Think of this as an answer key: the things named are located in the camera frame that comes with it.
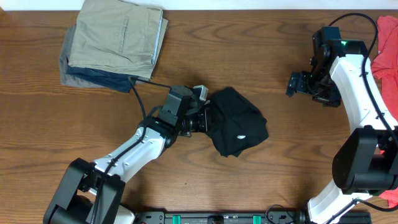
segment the stack of folded clothes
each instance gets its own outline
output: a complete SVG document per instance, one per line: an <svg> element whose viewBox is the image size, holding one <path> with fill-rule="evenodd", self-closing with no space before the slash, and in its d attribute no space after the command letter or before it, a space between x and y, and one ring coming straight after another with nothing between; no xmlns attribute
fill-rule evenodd
<svg viewBox="0 0 398 224"><path fill-rule="evenodd" d="M61 84L128 92L128 77L149 80L168 21L161 9L119 0L85 0L67 30Z"/></svg>

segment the crumpled black cloth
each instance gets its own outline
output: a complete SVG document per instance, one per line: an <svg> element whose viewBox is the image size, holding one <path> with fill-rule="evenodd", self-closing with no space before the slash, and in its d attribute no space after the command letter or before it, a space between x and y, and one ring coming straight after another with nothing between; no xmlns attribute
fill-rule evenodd
<svg viewBox="0 0 398 224"><path fill-rule="evenodd" d="M207 106L215 122L206 134L222 156L238 157L243 150L268 138L267 120L234 88L217 91L209 100Z"/></svg>

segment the folded cloth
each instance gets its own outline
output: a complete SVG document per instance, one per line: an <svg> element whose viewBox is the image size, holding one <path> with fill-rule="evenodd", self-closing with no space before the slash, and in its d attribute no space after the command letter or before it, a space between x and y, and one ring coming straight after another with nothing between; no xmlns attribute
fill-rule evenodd
<svg viewBox="0 0 398 224"><path fill-rule="evenodd" d="M160 35L163 37L166 31L168 21L163 19ZM160 39L159 44L162 45L163 38ZM160 47L157 48L156 58L160 53ZM135 75L107 72L93 68L80 68L67 66L66 74L84 80L86 82L95 83L95 85L105 86L117 91L128 93L131 89L131 84L128 77L136 77ZM139 77L141 80L149 80L148 78Z"/></svg>
<svg viewBox="0 0 398 224"><path fill-rule="evenodd" d="M60 79L62 85L80 87L80 88L103 88L101 85L94 84L74 75L67 74L70 49L72 47L73 36L75 35L76 25L67 29L65 39L63 40L60 54Z"/></svg>
<svg viewBox="0 0 398 224"><path fill-rule="evenodd" d="M69 66L150 78L163 11L118 0L85 0Z"/></svg>
<svg viewBox="0 0 398 224"><path fill-rule="evenodd" d="M209 100L207 106L214 121L206 134L222 156L238 157L243 150L268 138L267 120L232 87L217 91Z"/></svg>
<svg viewBox="0 0 398 224"><path fill-rule="evenodd" d="M398 119L398 19L381 16L379 27L379 55L374 59L372 72L381 78L382 98L395 119ZM398 204L398 189L387 190L380 195L389 201L389 206Z"/></svg>

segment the wood grain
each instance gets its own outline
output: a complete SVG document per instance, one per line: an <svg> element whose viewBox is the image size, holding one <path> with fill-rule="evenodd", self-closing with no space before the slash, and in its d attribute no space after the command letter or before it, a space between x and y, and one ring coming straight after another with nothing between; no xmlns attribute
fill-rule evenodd
<svg viewBox="0 0 398 224"><path fill-rule="evenodd" d="M238 158L221 157L204 134L179 138L127 184L123 202L135 209L258 211L274 203L299 207L318 194L349 135L345 110L303 95L288 98L285 89L293 71L310 69L312 34L346 12L165 12L170 22L154 81L206 85L210 92L233 86L262 111L270 137ZM132 93L60 85L58 56L77 15L0 14L0 223L41 223L69 163L114 150L142 119ZM345 38L369 44L373 37L364 19L338 25ZM137 89L147 110L167 94L156 86ZM398 222L396 213L369 211L374 223Z"/></svg>

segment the green strip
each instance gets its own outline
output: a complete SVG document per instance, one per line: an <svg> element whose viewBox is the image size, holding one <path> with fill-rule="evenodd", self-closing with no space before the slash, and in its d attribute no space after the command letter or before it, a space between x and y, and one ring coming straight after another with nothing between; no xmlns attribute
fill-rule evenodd
<svg viewBox="0 0 398 224"><path fill-rule="evenodd" d="M181 216L173 215L173 224L181 224Z"/></svg>
<svg viewBox="0 0 398 224"><path fill-rule="evenodd" d="M261 224L261 216L253 215L253 224Z"/></svg>

